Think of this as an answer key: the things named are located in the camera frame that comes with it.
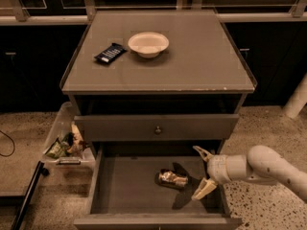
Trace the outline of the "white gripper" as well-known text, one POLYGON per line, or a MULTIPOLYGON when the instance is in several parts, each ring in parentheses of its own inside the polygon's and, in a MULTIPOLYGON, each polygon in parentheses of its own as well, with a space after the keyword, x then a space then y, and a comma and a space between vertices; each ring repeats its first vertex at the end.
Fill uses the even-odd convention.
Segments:
POLYGON ((204 162, 207 162, 207 172, 210 177, 209 179, 203 178, 199 187, 191 196, 193 200, 201 200, 212 193, 217 188, 218 184, 225 184, 229 181, 226 169, 227 156, 213 155, 199 146, 193 146, 193 149, 199 153, 204 162))

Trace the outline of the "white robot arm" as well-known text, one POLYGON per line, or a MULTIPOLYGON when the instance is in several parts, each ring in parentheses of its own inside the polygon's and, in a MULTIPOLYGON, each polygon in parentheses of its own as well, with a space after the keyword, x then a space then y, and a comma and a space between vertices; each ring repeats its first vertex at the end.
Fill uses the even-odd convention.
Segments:
POLYGON ((219 185, 239 180, 268 185, 278 182, 307 202, 307 173, 300 171, 267 146, 254 146, 247 155, 213 155, 199 146, 193 146, 193 149, 206 163, 209 175, 201 180, 192 195, 194 200, 201 200, 219 185))

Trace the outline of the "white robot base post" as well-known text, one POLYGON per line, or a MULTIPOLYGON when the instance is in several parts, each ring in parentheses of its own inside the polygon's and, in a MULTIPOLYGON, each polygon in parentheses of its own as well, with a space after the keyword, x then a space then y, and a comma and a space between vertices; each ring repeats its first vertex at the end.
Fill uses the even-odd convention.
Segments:
POLYGON ((283 107, 286 116, 294 119, 307 104, 307 73, 283 107))

